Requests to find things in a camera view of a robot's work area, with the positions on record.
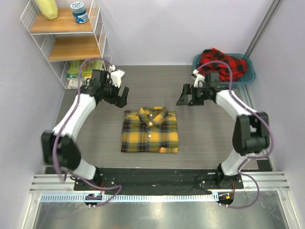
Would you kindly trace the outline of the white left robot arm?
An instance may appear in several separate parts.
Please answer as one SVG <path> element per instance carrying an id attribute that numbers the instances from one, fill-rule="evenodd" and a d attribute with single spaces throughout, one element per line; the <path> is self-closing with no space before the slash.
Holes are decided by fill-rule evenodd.
<path id="1" fill-rule="evenodd" d="M 91 79 L 80 82 L 74 102 L 63 119 L 52 131 L 45 131 L 41 135 L 44 162 L 53 165 L 53 158 L 57 157 L 56 167 L 70 170 L 74 176 L 84 178 L 85 185 L 90 190 L 97 190 L 101 186 L 100 171 L 82 159 L 76 138 L 85 120 L 99 102 L 105 101 L 118 108 L 126 106 L 129 88 L 125 87 L 119 95 L 124 75 L 123 70 L 93 70 Z"/>

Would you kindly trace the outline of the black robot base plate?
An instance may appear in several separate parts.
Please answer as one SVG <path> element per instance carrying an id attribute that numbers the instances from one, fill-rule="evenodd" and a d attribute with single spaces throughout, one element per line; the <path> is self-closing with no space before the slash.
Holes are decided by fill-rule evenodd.
<path id="1" fill-rule="evenodd" d="M 100 168 L 97 186 L 121 185 L 120 195 L 208 195 L 212 190 L 243 189 L 240 175 L 225 178 L 215 169 Z"/>

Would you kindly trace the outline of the yellow plaid long sleeve shirt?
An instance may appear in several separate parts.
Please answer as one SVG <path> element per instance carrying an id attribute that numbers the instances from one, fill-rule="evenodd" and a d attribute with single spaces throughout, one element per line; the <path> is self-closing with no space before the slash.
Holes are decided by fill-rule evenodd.
<path id="1" fill-rule="evenodd" d="M 166 107 L 141 107 L 123 115 L 123 153 L 178 153 L 179 137 L 175 111 Z"/>

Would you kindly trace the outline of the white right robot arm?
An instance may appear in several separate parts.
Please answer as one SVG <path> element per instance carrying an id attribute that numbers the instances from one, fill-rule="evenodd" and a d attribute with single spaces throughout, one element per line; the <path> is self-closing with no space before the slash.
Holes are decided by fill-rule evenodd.
<path id="1" fill-rule="evenodd" d="M 233 149 L 227 159 L 220 163 L 215 173 L 216 185 L 230 188 L 237 180 L 241 168 L 251 158 L 260 155 L 270 145 L 269 117 L 257 112 L 236 97 L 234 91 L 223 85 L 217 72 L 202 75 L 198 70 L 192 73 L 193 84 L 184 84 L 177 105 L 204 105 L 211 100 L 222 107 L 234 120 Z"/>

